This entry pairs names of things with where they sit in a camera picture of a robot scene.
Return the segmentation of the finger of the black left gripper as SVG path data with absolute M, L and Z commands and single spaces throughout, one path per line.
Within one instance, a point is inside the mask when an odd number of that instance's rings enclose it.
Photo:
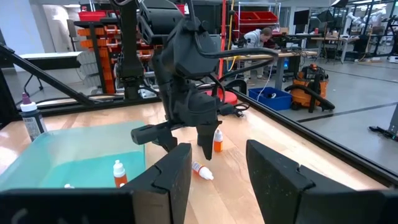
M 210 161 L 213 151 L 213 138 L 219 123 L 197 126 L 197 144 L 202 147 L 205 158 Z
M 162 146 L 167 152 L 170 152 L 178 145 L 176 137 L 172 136 L 171 132 L 165 132 L 158 135 L 159 146 Z

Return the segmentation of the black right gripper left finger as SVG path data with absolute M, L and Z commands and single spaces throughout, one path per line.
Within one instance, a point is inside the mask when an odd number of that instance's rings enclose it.
M 124 185 L 131 203 L 124 223 L 183 223 L 192 172 L 192 145 L 180 143 L 141 175 Z

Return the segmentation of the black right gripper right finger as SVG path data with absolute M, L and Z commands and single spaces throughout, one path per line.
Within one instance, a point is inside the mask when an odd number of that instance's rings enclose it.
M 255 140 L 246 143 L 249 178 L 265 223 L 385 223 L 386 196 L 358 191 Z

